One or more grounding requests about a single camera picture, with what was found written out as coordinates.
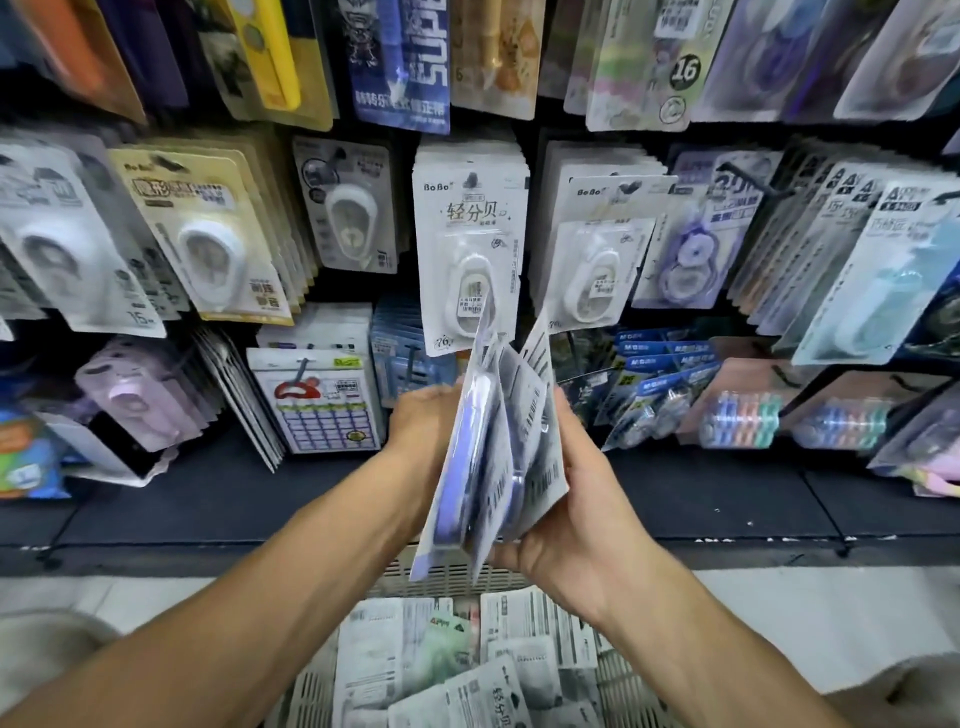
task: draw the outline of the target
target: forearm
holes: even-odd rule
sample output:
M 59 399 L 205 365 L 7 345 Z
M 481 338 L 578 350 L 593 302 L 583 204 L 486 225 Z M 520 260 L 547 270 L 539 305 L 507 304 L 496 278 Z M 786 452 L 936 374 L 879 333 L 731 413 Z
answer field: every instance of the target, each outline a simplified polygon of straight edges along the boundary
M 771 644 L 652 540 L 639 540 L 610 639 L 690 728 L 849 728 Z
M 0 728 L 255 725 L 416 532 L 423 508 L 407 483 L 423 470 L 380 453 L 223 578 L 32 694 Z

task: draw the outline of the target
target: black circle with number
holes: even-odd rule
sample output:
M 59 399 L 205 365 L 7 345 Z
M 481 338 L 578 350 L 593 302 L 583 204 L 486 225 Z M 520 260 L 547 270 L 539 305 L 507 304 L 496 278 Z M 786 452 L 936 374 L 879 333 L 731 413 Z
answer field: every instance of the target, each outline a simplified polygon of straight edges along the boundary
M 680 56 L 673 64 L 673 71 L 670 72 L 670 86 L 676 91 L 690 88 L 697 83 L 702 68 L 699 56 L 692 53 Z

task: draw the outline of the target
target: black shelf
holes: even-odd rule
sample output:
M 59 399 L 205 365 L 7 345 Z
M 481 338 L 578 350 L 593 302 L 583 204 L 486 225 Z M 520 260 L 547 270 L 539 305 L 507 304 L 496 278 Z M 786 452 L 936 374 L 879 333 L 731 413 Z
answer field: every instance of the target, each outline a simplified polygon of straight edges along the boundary
M 233 423 L 147 488 L 0 502 L 0 575 L 217 575 L 365 457 L 290 457 L 270 474 Z M 913 497 L 852 456 L 655 443 L 611 462 L 650 533 L 695 569 L 960 564 L 960 502 Z

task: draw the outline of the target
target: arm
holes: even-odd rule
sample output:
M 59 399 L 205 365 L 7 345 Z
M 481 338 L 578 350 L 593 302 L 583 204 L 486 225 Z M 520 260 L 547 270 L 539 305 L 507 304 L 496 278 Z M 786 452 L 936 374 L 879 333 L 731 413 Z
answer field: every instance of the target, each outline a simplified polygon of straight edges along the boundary
M 400 398 L 382 452 L 225 576 L 31 693 L 0 728 L 256 725 L 417 535 L 457 397 L 437 387 Z
M 845 728 L 771 644 L 644 530 L 558 393 L 570 492 L 496 566 L 595 625 L 690 728 Z

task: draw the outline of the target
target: yellow pen-shaped correction tape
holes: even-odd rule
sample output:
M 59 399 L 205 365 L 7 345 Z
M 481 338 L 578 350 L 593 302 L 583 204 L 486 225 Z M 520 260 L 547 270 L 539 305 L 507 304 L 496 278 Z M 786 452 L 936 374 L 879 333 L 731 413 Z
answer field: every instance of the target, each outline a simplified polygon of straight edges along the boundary
M 501 0 L 483 0 L 480 55 L 483 62 L 483 87 L 490 88 L 500 70 L 500 5 Z
M 280 0 L 228 0 L 228 3 L 263 106 L 279 111 L 298 109 L 300 79 Z

